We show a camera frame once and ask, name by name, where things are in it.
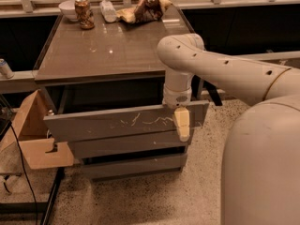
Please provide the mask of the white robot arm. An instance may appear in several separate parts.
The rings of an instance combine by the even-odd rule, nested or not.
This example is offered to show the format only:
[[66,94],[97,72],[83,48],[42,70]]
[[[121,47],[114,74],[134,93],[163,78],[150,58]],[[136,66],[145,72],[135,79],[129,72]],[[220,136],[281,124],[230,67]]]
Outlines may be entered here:
[[224,146],[221,225],[300,225],[300,69],[209,52],[197,34],[163,38],[157,55],[180,139],[193,76],[248,105]]

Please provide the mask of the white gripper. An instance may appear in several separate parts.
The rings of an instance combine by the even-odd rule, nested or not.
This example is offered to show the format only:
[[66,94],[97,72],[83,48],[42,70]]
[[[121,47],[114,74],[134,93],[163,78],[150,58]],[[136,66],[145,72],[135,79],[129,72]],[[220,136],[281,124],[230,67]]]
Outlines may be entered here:
[[173,91],[168,87],[163,88],[162,103],[171,109],[175,109],[173,121],[176,126],[177,134],[181,142],[187,142],[190,137],[189,132],[189,110],[185,108],[191,99],[192,90]]

